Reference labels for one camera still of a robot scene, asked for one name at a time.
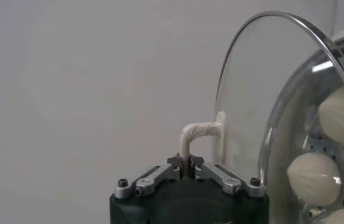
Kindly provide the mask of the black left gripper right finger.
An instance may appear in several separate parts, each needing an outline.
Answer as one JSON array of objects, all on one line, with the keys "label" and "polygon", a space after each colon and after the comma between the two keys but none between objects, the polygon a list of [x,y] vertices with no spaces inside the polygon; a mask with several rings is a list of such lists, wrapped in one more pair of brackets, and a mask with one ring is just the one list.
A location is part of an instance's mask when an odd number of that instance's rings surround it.
[{"label": "black left gripper right finger", "polygon": [[229,195],[245,192],[248,196],[261,198],[265,195],[265,186],[253,177],[247,181],[235,174],[229,167],[221,164],[206,163],[202,157],[191,156],[191,172],[197,179],[210,179],[216,182],[222,191]]}]

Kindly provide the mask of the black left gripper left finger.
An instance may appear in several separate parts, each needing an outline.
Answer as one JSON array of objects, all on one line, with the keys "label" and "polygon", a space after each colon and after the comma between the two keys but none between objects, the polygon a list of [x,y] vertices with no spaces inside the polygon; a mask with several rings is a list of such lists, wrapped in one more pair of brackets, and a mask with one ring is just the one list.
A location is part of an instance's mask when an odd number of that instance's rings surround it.
[{"label": "black left gripper left finger", "polygon": [[131,178],[119,179],[113,195],[116,198],[146,197],[152,195],[162,182],[179,178],[180,155],[177,153],[162,166],[149,166]]}]

